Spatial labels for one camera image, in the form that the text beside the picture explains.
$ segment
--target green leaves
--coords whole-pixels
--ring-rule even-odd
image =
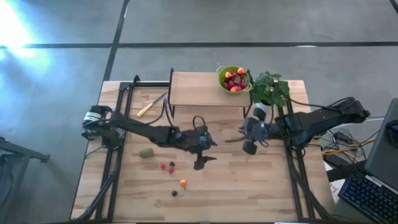
[[[253,102],[266,101],[268,104],[285,106],[289,95],[289,84],[280,81],[282,75],[271,74],[268,71],[261,73],[254,82],[252,91]]]

